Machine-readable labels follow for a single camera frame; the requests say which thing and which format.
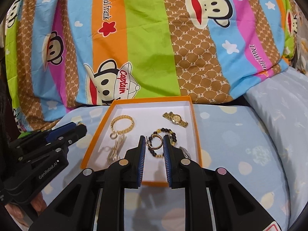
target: colorful striped blanket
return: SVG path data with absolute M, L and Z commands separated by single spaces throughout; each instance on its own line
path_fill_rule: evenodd
M 190 95 L 229 102 L 288 67 L 293 0 L 16 0 L 6 69 L 22 131 L 80 104 Z

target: gold hoop earring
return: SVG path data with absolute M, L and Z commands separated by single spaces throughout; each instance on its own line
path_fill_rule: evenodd
M 158 150 L 158 149 L 160 149 L 160 148 L 163 146 L 163 138 L 162 138 L 160 135 L 156 135 L 156 134 L 152 134 L 151 136 L 152 136 L 152 138 L 154 138 L 154 137 L 159 138 L 159 140 L 161 141 L 161 144 L 160 144 L 159 146 L 157 146 L 157 147 L 153 147 L 152 144 L 151 144 L 151 141 L 149 141 L 149 140 L 147 139 L 147 146 L 148 146 L 150 149 L 152 149 L 152 150 Z

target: brown stripe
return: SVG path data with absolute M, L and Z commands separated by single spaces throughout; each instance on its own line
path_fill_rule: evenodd
M 264 52 L 273 65 L 277 64 L 281 58 L 279 50 L 277 49 L 272 30 L 269 26 L 267 18 L 264 14 L 259 0 L 248 0 L 252 11 L 254 12 L 256 22 L 256 33 L 262 44 Z
M 64 42 L 66 45 L 65 83 L 67 106 L 74 108 L 76 107 L 76 96 L 79 87 L 76 50 L 70 31 L 67 0 L 59 0 L 59 2 L 61 4 L 61 21 L 63 26 Z
M 189 94 L 200 104 L 232 101 L 209 31 L 192 24 L 185 0 L 164 1 L 181 95 Z
M 274 75 L 276 75 L 276 74 L 281 72 L 281 67 L 280 67 L 279 64 L 276 64 L 276 65 L 272 66 L 270 69 L 273 70 Z
M 291 4 L 291 8 L 292 8 L 292 16 L 296 15 L 296 8 L 295 8 L 295 2 L 294 0 L 289 0 L 290 1 L 290 4 Z M 294 53 L 295 53 L 295 50 L 296 50 L 296 44 L 297 44 L 297 34 L 294 34 L 293 35 L 293 40 L 294 40 Z
M 55 122 L 45 122 L 40 100 L 34 96 L 31 79 L 32 26 L 36 0 L 24 0 L 22 19 L 17 29 L 18 96 L 22 112 L 33 130 L 47 129 Z

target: gold watch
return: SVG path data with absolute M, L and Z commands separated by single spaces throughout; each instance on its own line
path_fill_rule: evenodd
M 188 125 L 188 122 L 184 122 L 180 115 L 175 115 L 172 112 L 164 113 L 163 117 L 168 119 L 169 121 L 172 121 L 174 124 L 180 125 L 182 127 L 187 127 Z

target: watch band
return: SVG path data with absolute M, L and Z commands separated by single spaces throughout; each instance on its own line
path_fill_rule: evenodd
M 168 119 L 169 121 L 172 120 L 172 117 L 173 117 L 173 116 L 174 116 L 174 114 L 173 114 L 172 112 L 170 112 L 170 113 L 164 113 L 164 114 L 163 114 L 163 117 L 166 118 L 166 119 Z M 177 123 L 177 124 L 180 125 L 180 126 L 182 126 L 182 127 L 187 127 L 188 122 L 184 122 L 184 121 L 182 120 L 182 118 L 181 118 L 181 121 L 180 121 L 179 123 Z

